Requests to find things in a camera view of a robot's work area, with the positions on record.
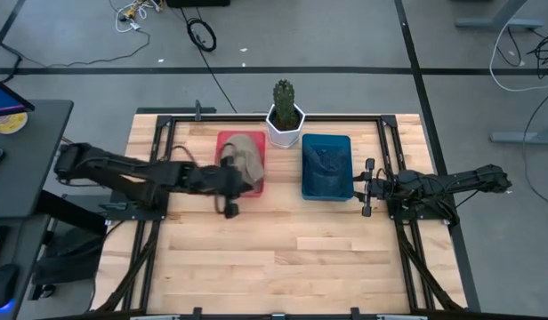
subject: wooden tabletop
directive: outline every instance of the wooden tabletop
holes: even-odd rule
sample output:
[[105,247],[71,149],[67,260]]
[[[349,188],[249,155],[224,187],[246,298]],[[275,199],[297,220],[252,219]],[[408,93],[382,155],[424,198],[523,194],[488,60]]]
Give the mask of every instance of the wooden tabletop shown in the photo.
[[[432,172],[419,115],[396,116],[407,168]],[[156,118],[135,116],[127,156],[149,160]],[[217,133],[224,130],[266,127],[264,122],[179,123],[174,143],[185,145],[200,165],[212,164]],[[383,167],[375,124],[306,121],[302,132],[349,135],[355,174],[368,157],[375,159],[375,169]],[[180,159],[187,157],[175,150],[173,160]],[[356,199],[303,200],[300,143],[283,150],[267,142],[265,170],[262,196],[238,199],[240,215],[232,220],[214,212],[211,197],[171,195],[157,243],[150,314],[190,314],[194,307],[205,314],[347,314],[351,307],[362,313],[409,311],[395,228],[384,202],[374,200],[373,216],[364,218]],[[362,188],[356,183],[356,190]],[[439,220],[419,225],[429,269],[452,299],[465,305],[447,227]],[[108,298],[128,269],[135,227],[136,222],[126,222],[106,241],[93,307]]]

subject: blue tray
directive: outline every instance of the blue tray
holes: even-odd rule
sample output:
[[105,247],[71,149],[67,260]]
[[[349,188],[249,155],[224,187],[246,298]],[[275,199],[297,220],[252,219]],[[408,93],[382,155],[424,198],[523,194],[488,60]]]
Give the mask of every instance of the blue tray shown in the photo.
[[351,139],[331,134],[302,136],[302,197],[347,201],[353,197]]

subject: cactus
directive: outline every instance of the cactus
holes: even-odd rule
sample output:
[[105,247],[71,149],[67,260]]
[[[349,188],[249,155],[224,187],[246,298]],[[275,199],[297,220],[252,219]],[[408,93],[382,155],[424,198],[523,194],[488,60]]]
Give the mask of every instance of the cactus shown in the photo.
[[274,86],[274,125],[280,131],[295,130],[300,119],[294,109],[294,86],[287,80],[280,80]]

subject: white pot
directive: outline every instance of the white pot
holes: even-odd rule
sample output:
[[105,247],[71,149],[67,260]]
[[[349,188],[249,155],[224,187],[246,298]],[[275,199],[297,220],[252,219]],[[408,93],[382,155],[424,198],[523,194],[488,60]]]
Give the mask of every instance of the white pot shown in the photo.
[[294,104],[294,108],[300,113],[300,125],[297,129],[291,131],[279,131],[276,129],[274,124],[270,121],[270,114],[274,110],[274,105],[270,107],[268,115],[266,115],[266,125],[268,126],[268,137],[270,138],[270,143],[279,148],[290,148],[296,141],[300,139],[300,131],[302,130],[303,120],[306,118],[306,115],[303,111]]

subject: red plastic bin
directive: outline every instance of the red plastic bin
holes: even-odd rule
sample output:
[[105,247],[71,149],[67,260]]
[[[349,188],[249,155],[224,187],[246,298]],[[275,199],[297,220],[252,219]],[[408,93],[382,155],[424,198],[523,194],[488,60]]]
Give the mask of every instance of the red plastic bin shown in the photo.
[[[220,162],[220,155],[219,150],[221,150],[224,143],[234,134],[245,134],[252,138],[254,143],[256,144],[256,147],[258,148],[258,152],[260,153],[260,158],[262,160],[262,168],[264,168],[264,171],[266,172],[266,166],[264,165],[266,163],[266,134],[264,132],[250,132],[250,131],[221,131],[217,135],[217,147],[214,151],[214,162],[216,164],[219,164]],[[247,191],[244,194],[242,194],[242,197],[259,197],[262,195],[262,191],[264,191],[264,179],[262,179],[252,191]]]

